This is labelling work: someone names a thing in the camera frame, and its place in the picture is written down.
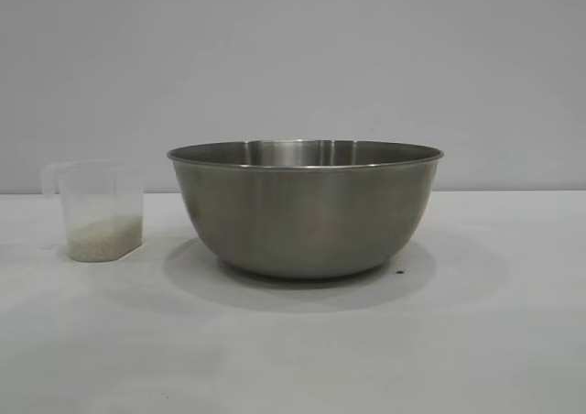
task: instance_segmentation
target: metal mixing bowl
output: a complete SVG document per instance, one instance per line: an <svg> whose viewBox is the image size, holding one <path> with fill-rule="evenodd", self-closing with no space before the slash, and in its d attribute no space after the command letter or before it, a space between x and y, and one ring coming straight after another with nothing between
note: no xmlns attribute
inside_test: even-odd
<svg viewBox="0 0 586 414"><path fill-rule="evenodd" d="M183 200L221 260L282 278L383 264L428 202L436 148L366 141L226 142L172 150Z"/></svg>

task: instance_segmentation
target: white backdrop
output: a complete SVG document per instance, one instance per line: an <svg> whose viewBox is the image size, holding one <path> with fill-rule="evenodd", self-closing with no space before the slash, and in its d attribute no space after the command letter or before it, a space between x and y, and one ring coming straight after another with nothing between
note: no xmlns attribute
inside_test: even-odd
<svg viewBox="0 0 586 414"><path fill-rule="evenodd" d="M438 189L586 188L584 0L0 0L0 191L253 138L446 151Z"/></svg>

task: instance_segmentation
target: white tabletop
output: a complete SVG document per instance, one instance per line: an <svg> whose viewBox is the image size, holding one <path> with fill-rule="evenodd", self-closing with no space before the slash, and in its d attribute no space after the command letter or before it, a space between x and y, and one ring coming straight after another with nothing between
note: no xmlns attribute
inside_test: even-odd
<svg viewBox="0 0 586 414"><path fill-rule="evenodd" d="M113 263L57 200L0 220L3 414L586 411L586 192L433 193L389 267L305 286L220 269L177 194Z"/></svg>

